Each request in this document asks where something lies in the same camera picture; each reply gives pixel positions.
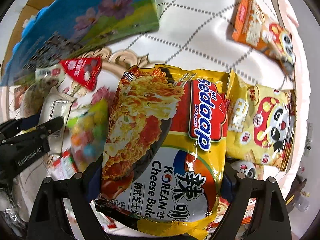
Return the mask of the red triangular snack packet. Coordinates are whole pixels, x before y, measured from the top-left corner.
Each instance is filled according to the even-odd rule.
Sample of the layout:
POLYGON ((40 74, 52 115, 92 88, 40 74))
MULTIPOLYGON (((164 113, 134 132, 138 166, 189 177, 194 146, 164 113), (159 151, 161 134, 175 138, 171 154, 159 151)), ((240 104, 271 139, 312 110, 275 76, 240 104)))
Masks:
POLYGON ((87 90, 95 90, 97 77, 101 71, 101 57, 86 57, 61 60, 65 73, 87 90))

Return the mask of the yellow Sedaap noodle packet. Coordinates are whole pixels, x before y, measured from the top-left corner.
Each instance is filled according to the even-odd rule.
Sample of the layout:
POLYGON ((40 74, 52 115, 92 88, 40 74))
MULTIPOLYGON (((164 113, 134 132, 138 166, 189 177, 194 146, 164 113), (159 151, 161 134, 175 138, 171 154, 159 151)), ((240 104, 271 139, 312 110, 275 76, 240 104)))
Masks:
POLYGON ((166 64, 119 81, 104 146, 98 210, 158 237, 208 236, 219 204, 228 74, 166 64))

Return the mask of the colourful gumball candy bag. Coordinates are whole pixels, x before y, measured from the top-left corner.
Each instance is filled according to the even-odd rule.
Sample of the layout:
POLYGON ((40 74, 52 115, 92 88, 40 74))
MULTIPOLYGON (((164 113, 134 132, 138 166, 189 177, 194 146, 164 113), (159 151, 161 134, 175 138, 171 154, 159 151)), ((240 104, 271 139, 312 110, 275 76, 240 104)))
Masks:
POLYGON ((108 102, 95 101, 83 115, 68 120, 70 152, 78 171, 83 172, 103 152, 108 129, 108 102))

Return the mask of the blue milk cardboard box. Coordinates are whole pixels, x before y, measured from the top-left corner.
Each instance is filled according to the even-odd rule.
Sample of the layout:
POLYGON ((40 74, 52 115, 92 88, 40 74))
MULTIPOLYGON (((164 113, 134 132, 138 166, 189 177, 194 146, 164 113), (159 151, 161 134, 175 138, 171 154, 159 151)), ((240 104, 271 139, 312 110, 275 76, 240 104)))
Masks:
POLYGON ((158 29, 155 0, 55 0, 22 31, 1 86, 29 80, 36 68, 158 29))

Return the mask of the pale green candy wrapper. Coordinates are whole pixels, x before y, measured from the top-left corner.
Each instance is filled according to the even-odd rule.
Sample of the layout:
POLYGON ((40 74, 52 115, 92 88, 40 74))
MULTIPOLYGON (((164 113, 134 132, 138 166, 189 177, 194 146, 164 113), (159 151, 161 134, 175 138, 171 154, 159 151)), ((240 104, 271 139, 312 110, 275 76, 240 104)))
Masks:
POLYGON ((65 71, 61 64, 35 70, 35 82, 42 85, 59 87, 65 79, 65 71))

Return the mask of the white patterned quilted mat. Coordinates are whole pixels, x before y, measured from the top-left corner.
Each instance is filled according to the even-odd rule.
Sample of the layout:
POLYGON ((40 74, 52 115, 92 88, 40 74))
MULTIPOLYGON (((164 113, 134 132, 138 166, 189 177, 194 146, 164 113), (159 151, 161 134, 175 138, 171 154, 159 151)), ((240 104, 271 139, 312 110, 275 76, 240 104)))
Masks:
MULTIPOLYGON (((108 61, 135 61, 141 53, 151 64, 168 61, 187 68, 223 70, 234 67, 249 83, 289 88, 276 64, 259 52, 232 41, 231 18, 236 0, 157 0, 161 8, 157 33, 133 36, 108 45, 108 61)), ((213 233, 213 239, 233 239, 244 215, 244 203, 258 199, 246 239, 291 239, 290 220, 284 198, 288 195, 303 155, 310 107, 310 79, 302 40, 296 28, 296 16, 288 0, 258 0, 292 34, 296 54, 296 137, 289 165, 284 172, 271 168, 274 179, 239 178, 230 166, 226 171, 236 181, 236 197, 213 233)))

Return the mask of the red panda snack packet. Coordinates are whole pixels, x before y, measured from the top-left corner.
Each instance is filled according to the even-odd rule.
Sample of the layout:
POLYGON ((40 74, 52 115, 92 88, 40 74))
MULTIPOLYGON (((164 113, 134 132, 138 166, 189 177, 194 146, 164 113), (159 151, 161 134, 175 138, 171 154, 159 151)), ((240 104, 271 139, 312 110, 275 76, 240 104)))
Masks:
MULTIPOLYGON (((264 168, 262 165, 257 165, 257 164, 250 162, 250 161, 237 160, 237 159, 232 159, 232 158, 227 159, 227 162, 231 165, 231 167, 234 170, 244 173, 248 178, 258 179, 258 180, 263 179, 264 168)), ((255 198, 251 198, 249 200, 245 215, 244 215, 242 223, 241 223, 242 225, 250 223, 250 220, 253 215, 253 210, 255 207, 255 202, 256 202, 255 198)), ((228 200, 224 199, 220 196, 219 205, 217 208, 217 216, 216 216, 215 220, 212 222, 212 224, 210 225, 209 229, 217 228, 217 226, 221 222, 221 219, 223 218, 228 206, 229 206, 228 200)))

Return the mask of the orange panda snack packet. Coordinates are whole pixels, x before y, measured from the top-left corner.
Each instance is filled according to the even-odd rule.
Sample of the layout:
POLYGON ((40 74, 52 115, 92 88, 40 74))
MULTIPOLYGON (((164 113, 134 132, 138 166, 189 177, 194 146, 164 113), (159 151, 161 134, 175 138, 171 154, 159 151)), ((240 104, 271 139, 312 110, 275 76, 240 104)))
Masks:
POLYGON ((284 74, 290 79, 294 78, 296 57, 292 35, 271 20, 255 0, 240 1, 232 38, 277 60, 284 74))

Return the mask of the clear yellow-edged pastry packet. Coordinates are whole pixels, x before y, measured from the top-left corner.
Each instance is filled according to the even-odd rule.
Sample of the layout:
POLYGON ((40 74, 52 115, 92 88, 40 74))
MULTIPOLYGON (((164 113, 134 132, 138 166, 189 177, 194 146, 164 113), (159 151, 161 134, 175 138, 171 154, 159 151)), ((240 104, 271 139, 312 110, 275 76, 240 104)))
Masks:
POLYGON ((56 87, 50 89, 49 94, 44 100, 39 125, 46 127, 50 155, 56 157, 61 155, 63 135, 74 101, 74 97, 59 92, 56 87))

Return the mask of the yellow panda snack packet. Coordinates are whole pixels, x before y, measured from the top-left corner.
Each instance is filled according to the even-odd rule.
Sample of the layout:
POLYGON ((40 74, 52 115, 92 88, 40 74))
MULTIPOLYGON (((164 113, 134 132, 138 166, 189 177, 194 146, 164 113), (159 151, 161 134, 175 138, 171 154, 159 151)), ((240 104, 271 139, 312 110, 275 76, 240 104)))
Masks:
POLYGON ((285 171, 292 153, 296 124, 295 91, 249 85, 231 71, 226 105, 226 154, 285 171))

